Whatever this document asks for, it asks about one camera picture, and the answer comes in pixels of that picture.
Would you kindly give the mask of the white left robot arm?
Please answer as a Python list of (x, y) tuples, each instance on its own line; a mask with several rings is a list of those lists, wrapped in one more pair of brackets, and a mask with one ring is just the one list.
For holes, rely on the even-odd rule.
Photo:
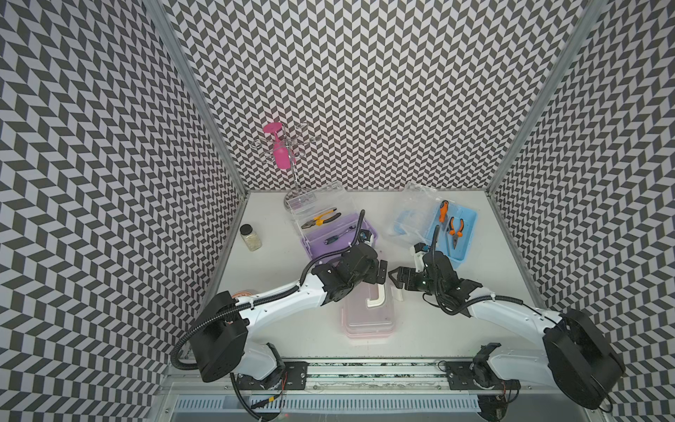
[(298, 281), (259, 295), (216, 295), (172, 348), (172, 367), (197, 370), (205, 383), (248, 376), (266, 390), (280, 385), (286, 362), (273, 344), (258, 344), (249, 337), (299, 312), (340, 302), (362, 283), (385, 283), (387, 262), (378, 260), (374, 247), (361, 236), (365, 215), (360, 211), (348, 246), (311, 260)]

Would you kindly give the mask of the pink toolbox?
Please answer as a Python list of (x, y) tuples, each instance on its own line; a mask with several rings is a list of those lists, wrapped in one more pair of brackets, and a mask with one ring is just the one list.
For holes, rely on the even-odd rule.
[(389, 283), (360, 283), (342, 301), (342, 325), (352, 339), (390, 336), (395, 330), (394, 297)]

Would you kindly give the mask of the purple toolbox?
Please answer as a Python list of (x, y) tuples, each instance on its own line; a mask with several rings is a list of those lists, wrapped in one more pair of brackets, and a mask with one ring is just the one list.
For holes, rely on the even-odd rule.
[(351, 245), (360, 211), (341, 182), (287, 197), (284, 205), (309, 258)]

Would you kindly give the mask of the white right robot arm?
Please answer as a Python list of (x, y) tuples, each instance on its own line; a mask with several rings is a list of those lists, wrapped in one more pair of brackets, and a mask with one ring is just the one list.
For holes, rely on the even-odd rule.
[(626, 367), (587, 314), (536, 308), (462, 278), (435, 244), (415, 244), (412, 254), (414, 267), (388, 271), (395, 288), (430, 295), (432, 306), (447, 316), (483, 320), (532, 344), (530, 349), (507, 349), (492, 342), (465, 365), (444, 365), (451, 387), (468, 383), (478, 390), (508, 391), (533, 383), (556, 387), (585, 409), (612, 410), (610, 393)]

